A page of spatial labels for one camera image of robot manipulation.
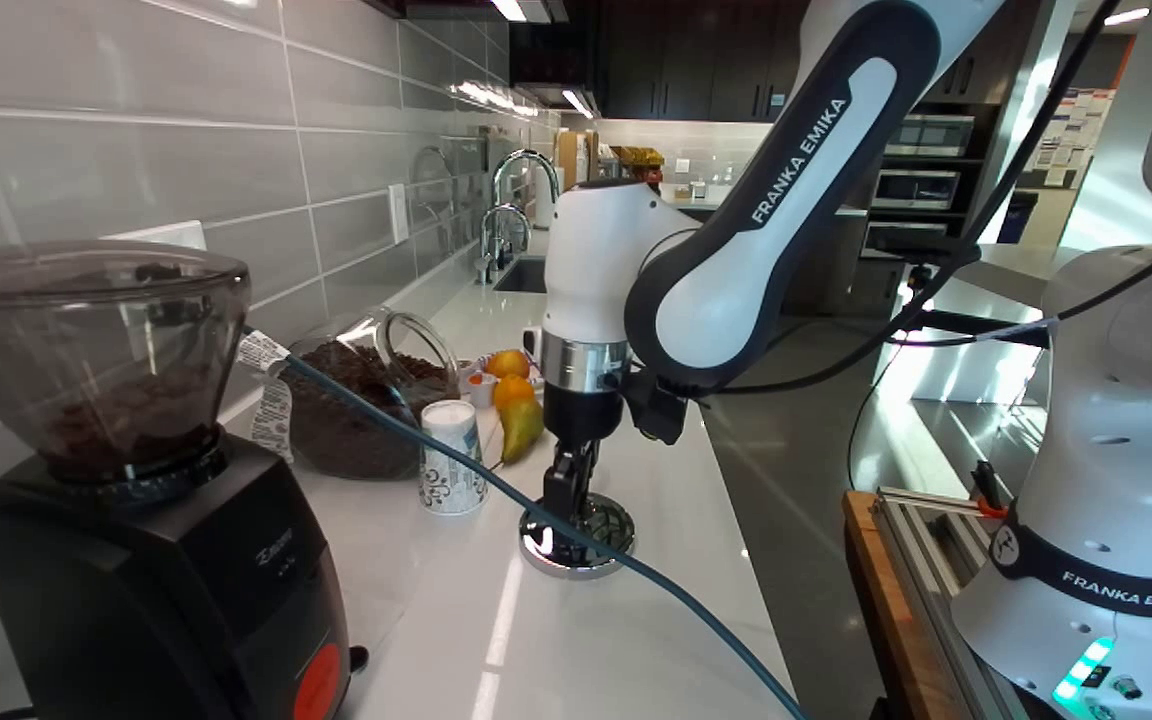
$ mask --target green light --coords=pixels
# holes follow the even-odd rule
[[[1094,642],[1094,643],[1089,643],[1085,659],[1101,664],[1101,659],[1107,659],[1107,654],[1113,654],[1113,642]]]
[[[1081,688],[1077,688],[1070,679],[1061,679],[1061,685],[1057,685],[1057,702],[1061,702],[1061,703],[1070,703],[1070,702],[1081,702]]]
[[[1089,664],[1089,659],[1077,659],[1077,664],[1066,669],[1066,678],[1085,685],[1085,679],[1090,678],[1090,664]]]

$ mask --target black coffee grinder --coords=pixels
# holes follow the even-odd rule
[[[0,621],[47,720],[329,720],[335,568],[287,464],[217,404],[246,269],[154,244],[0,250]]]

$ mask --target grinder hopper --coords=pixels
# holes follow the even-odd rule
[[[192,464],[246,308],[246,269],[158,244],[0,250],[0,419],[71,489]]]

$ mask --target wall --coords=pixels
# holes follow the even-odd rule
[[[0,0],[0,244],[205,221],[280,341],[360,321],[477,224],[504,24],[400,24],[360,0]],[[410,242],[387,237],[406,185]],[[0,434],[0,473],[24,450]]]

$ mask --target red light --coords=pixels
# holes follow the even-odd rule
[[[290,720],[331,720],[345,694],[345,654],[322,643],[298,673]]]

